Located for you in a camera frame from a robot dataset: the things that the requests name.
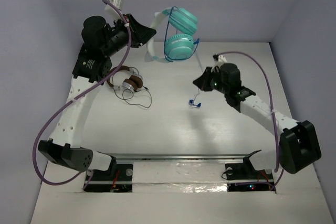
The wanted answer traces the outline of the teal white headphones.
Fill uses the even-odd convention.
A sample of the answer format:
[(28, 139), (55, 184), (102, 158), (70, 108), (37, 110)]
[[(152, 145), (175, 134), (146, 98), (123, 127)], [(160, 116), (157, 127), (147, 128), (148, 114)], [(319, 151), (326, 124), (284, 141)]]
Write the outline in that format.
[(146, 44), (145, 61), (157, 61), (161, 63), (172, 63), (190, 59), (196, 53), (199, 39), (193, 38), (197, 32), (198, 19), (192, 13), (181, 7), (168, 7), (161, 12), (156, 12), (150, 27), (157, 30), (160, 24), (168, 18), (166, 30), (169, 26), (176, 29), (176, 34), (170, 38), (164, 38), (163, 54), (160, 58), (154, 50), (154, 39), (151, 38)]

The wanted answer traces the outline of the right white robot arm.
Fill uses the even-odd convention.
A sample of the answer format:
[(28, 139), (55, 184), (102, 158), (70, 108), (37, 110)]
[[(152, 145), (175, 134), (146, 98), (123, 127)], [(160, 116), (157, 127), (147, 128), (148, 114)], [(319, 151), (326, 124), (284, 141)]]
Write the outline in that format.
[(275, 137), (275, 149), (258, 150), (243, 164), (243, 174), (255, 178), (261, 170), (283, 168), (295, 174), (322, 157), (314, 125), (299, 122), (271, 108), (255, 92), (241, 83), (240, 71), (233, 63), (206, 67), (193, 81), (201, 91), (216, 90), (224, 95), (229, 106), (253, 119)]

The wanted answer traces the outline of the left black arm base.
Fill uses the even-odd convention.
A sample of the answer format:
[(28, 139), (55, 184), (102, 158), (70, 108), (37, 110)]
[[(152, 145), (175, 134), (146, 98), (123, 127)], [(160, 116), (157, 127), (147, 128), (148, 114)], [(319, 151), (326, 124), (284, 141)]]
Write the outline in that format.
[(87, 193), (131, 193), (133, 163), (114, 160), (113, 167), (107, 171), (87, 170), (83, 191)]

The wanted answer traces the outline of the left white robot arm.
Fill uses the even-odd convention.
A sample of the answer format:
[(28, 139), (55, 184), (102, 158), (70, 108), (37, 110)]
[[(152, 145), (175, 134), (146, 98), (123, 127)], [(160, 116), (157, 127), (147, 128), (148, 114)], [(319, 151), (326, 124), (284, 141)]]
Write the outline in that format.
[(83, 23), (83, 45), (73, 69), (70, 106), (61, 114), (48, 140), (41, 140), (38, 150), (54, 164), (85, 172), (98, 170), (105, 179), (116, 175), (116, 159), (81, 146), (83, 128), (95, 97), (112, 67), (110, 57), (127, 45), (138, 48), (146, 44), (156, 30), (138, 23), (131, 14), (110, 26), (101, 16)]

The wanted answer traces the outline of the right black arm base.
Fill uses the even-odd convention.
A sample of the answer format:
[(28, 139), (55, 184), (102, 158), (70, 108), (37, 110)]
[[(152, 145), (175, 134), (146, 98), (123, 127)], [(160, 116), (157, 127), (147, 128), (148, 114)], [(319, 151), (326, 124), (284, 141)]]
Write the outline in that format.
[(250, 158), (260, 150), (254, 151), (243, 157), (241, 163), (229, 163), (221, 178), (228, 182), (229, 192), (249, 191), (275, 191), (272, 173), (266, 174), (265, 170), (255, 170)]

